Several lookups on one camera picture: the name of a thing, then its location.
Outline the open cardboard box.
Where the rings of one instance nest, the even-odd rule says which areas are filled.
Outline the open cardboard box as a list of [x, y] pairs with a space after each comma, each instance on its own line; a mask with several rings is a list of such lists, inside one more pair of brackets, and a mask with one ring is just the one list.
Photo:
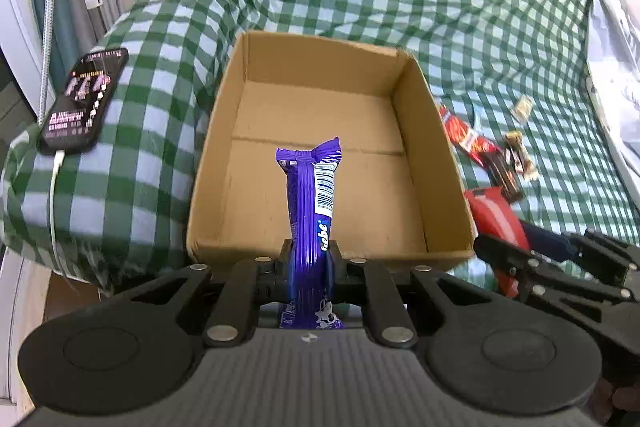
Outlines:
[[414, 56], [321, 37], [239, 36], [210, 116], [186, 249], [277, 256], [292, 235], [287, 161], [314, 162], [311, 210], [347, 258], [448, 270], [475, 237], [437, 104]]

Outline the grey white plastic bag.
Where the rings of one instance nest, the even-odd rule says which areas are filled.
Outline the grey white plastic bag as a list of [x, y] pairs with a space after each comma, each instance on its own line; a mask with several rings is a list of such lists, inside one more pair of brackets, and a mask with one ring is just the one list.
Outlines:
[[639, 14], [627, 0], [592, 0], [587, 90], [606, 144], [639, 202]]

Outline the green checkered cloth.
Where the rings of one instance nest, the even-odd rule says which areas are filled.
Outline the green checkered cloth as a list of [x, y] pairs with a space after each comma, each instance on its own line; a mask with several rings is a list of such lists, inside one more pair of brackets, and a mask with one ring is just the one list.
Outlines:
[[437, 101], [525, 129], [539, 179], [516, 212], [561, 232], [639, 239], [639, 210], [617, 172], [587, 91], [592, 0], [136, 0], [100, 41], [128, 63], [99, 141], [59, 173], [36, 147], [11, 144], [1, 176], [1, 238], [11, 251], [113, 289], [186, 263], [189, 199], [208, 117], [236, 37], [252, 29], [401, 48]]

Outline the clear nut bar packet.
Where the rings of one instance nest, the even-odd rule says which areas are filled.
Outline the clear nut bar packet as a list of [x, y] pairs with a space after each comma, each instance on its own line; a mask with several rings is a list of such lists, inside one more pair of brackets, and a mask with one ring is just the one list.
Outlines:
[[533, 107], [534, 100], [528, 95], [522, 95], [512, 107], [511, 114], [519, 124], [524, 126], [528, 123]]

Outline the yellow wafer bar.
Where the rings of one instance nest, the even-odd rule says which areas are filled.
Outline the yellow wafer bar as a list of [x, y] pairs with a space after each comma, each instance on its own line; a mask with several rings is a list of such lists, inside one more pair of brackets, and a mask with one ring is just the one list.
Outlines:
[[521, 131], [510, 131], [504, 135], [506, 143], [506, 161], [525, 181], [539, 179], [538, 169], [529, 156], [523, 142]]

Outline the white door frame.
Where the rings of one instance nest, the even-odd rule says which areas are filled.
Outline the white door frame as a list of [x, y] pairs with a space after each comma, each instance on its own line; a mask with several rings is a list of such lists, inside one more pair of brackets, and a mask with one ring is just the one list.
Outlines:
[[1, 0], [1, 49], [35, 114], [40, 104], [41, 47], [32, 0]]

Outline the purple chocolate bar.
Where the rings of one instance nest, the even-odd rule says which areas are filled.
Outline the purple chocolate bar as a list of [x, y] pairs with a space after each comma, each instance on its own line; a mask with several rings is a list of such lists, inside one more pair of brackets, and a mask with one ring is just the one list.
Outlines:
[[279, 148], [276, 161], [286, 176], [288, 220], [294, 243], [292, 300], [282, 329], [341, 329], [328, 296], [326, 254], [333, 221], [335, 173], [342, 160], [334, 138], [312, 150]]

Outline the black smartphone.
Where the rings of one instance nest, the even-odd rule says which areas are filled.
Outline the black smartphone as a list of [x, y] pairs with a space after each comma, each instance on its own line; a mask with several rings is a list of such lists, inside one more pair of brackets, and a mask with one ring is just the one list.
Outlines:
[[126, 48], [111, 48], [86, 54], [76, 62], [40, 130], [41, 154], [72, 155], [94, 147], [128, 58]]

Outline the dark brown chocolate pack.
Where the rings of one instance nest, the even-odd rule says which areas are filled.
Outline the dark brown chocolate pack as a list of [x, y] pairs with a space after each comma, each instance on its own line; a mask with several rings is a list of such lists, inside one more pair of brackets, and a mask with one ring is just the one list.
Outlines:
[[500, 188], [501, 195], [513, 204], [524, 198], [524, 192], [515, 172], [508, 166], [501, 152], [493, 150], [480, 154], [483, 166], [492, 184]]

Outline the red snack packet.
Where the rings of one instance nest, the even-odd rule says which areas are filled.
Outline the red snack packet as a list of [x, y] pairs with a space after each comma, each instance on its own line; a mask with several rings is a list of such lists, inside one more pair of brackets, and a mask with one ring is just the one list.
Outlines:
[[529, 253], [528, 239], [518, 217], [499, 187], [474, 188], [464, 192], [477, 232], [492, 235]]

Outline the red biscuit pack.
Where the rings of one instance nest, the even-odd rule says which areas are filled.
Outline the red biscuit pack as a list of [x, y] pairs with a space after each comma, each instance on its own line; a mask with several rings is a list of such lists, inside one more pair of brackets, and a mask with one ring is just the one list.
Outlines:
[[467, 122], [451, 113], [444, 104], [439, 104], [438, 113], [449, 141], [463, 150], [480, 167], [484, 166], [483, 154], [500, 152], [501, 148], [497, 144], [486, 139]]

